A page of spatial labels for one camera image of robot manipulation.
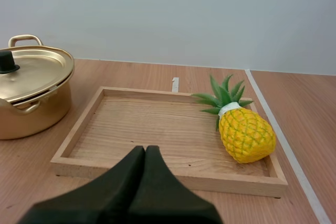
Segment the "pot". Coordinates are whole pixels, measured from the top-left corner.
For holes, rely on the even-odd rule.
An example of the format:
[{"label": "pot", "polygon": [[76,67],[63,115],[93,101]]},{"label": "pot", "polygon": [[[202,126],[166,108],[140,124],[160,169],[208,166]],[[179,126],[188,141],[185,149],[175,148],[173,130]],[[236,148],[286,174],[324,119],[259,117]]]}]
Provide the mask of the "pot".
[{"label": "pot", "polygon": [[[35,40],[38,46],[15,46]],[[74,59],[46,47],[34,35],[18,35],[0,50],[0,140],[38,133],[62,119],[71,107],[69,80]]]}]

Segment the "white tape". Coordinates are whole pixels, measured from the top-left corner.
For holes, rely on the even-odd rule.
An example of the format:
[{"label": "white tape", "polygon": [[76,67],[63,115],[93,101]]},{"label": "white tape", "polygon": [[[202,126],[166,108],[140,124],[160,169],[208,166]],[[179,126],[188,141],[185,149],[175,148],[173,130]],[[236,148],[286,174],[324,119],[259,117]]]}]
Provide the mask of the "white tape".
[{"label": "white tape", "polygon": [[285,137],[285,135],[283,134],[277,120],[275,119],[271,109],[269,108],[264,96],[262,95],[256,81],[254,80],[251,72],[249,69],[245,70],[245,73],[248,77],[248,80],[250,81],[254,91],[257,94],[257,97],[261,103],[261,106],[264,108],[265,113],[268,117],[269,122],[271,123],[274,132],[277,134],[278,140],[281,144],[281,147],[283,149],[283,151],[285,152],[285,155],[287,156],[287,159],[291,165],[291,167],[293,168],[293,171],[296,175],[296,177],[298,178],[298,181],[308,199],[308,202],[313,210],[313,212],[315,213],[316,218],[318,219],[318,221],[321,224],[331,224],[330,219],[328,218],[324,208],[322,207],[319,199],[317,198],[313,188],[311,187],[306,175],[304,174],[298,160],[295,157],[294,152],[292,151],[292,149],[290,148],[287,139]]},{"label": "white tape", "polygon": [[235,109],[239,109],[241,108],[238,104],[238,102],[231,102],[227,105],[225,105],[224,107],[221,108],[221,110],[219,111],[218,115],[219,115],[219,120],[222,119],[222,116],[228,112],[229,110],[235,110]]},{"label": "white tape", "polygon": [[173,78],[173,87],[172,87],[172,92],[178,92],[178,88],[179,88],[179,85],[178,85],[178,81],[179,81],[179,77],[174,77]]}]

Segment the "pineapple leaves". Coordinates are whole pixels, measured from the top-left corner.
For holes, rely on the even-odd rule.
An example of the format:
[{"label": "pineapple leaves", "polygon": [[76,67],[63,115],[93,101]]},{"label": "pineapple leaves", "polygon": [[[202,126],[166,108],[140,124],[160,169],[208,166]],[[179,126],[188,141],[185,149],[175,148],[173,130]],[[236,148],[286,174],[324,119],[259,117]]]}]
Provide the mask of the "pineapple leaves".
[{"label": "pineapple leaves", "polygon": [[192,94],[192,96],[203,99],[203,100],[198,100],[197,103],[208,104],[213,107],[220,106],[219,101],[210,94]]},{"label": "pineapple leaves", "polygon": [[251,103],[253,103],[254,101],[252,101],[252,100],[248,100],[248,101],[240,101],[239,102],[239,106],[241,106],[241,107],[245,107],[245,106],[247,106],[247,105],[249,105],[249,104],[251,104]]},{"label": "pineapple leaves", "polygon": [[229,104],[229,103],[231,103],[231,97],[230,97],[230,95],[229,95],[229,92],[228,91],[226,91],[224,88],[222,88],[222,87],[219,87],[219,90],[220,90],[220,96],[222,97],[222,99],[221,99],[221,102],[222,102],[222,106],[225,106],[225,105],[227,105],[227,104]]},{"label": "pineapple leaves", "polygon": [[213,106],[213,107],[218,107],[218,105],[211,100],[197,100],[196,103],[207,104],[207,105],[210,105],[210,106]]},{"label": "pineapple leaves", "polygon": [[207,109],[207,110],[201,110],[202,112],[207,112],[210,114],[214,114],[214,115],[218,115],[220,108],[211,108],[211,109]]},{"label": "pineapple leaves", "polygon": [[234,97],[232,97],[233,102],[238,102],[242,98],[242,95],[244,93],[244,89],[245,89],[245,86],[243,86],[242,89],[239,90],[238,93]]},{"label": "pineapple leaves", "polygon": [[232,98],[235,97],[235,95],[238,93],[239,88],[240,88],[240,86],[241,86],[241,84],[242,84],[243,82],[244,82],[244,81],[240,81],[240,82],[238,82],[238,83],[233,87],[233,89],[231,90],[231,97],[232,97]]},{"label": "pineapple leaves", "polygon": [[211,82],[211,87],[212,87],[212,90],[214,91],[214,94],[215,96],[221,100],[221,93],[220,93],[220,90],[219,90],[219,85],[217,83],[217,81],[212,77],[212,75],[210,75],[210,82]]},{"label": "pineapple leaves", "polygon": [[217,121],[216,121],[216,131],[218,131],[219,129],[219,116],[217,117]]},{"label": "pineapple leaves", "polygon": [[222,83],[223,89],[225,89],[227,92],[229,92],[229,80],[232,76],[233,76],[233,74],[230,74],[229,76],[225,77],[225,79]]}]

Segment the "toy pineapple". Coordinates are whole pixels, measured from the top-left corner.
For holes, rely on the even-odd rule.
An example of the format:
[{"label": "toy pineapple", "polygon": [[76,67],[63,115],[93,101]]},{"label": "toy pineapple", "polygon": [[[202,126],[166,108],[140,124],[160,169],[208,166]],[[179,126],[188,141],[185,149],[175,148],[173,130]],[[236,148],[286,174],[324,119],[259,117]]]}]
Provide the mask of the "toy pineapple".
[{"label": "toy pineapple", "polygon": [[193,94],[201,98],[198,103],[212,105],[202,110],[217,114],[217,129],[227,152],[239,163],[250,163],[272,153],[276,145],[276,135],[272,127],[256,112],[245,109],[253,101],[241,101],[245,86],[243,81],[229,90],[227,76],[220,86],[210,76],[211,86],[217,98],[210,94]]}]

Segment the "wall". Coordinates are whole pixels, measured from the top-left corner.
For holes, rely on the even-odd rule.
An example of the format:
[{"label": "wall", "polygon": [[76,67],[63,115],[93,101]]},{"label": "wall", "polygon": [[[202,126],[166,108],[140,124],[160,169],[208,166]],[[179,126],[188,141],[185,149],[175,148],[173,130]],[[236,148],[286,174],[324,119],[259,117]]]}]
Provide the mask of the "wall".
[{"label": "wall", "polygon": [[1,0],[17,34],[76,58],[336,74],[336,0]]}]

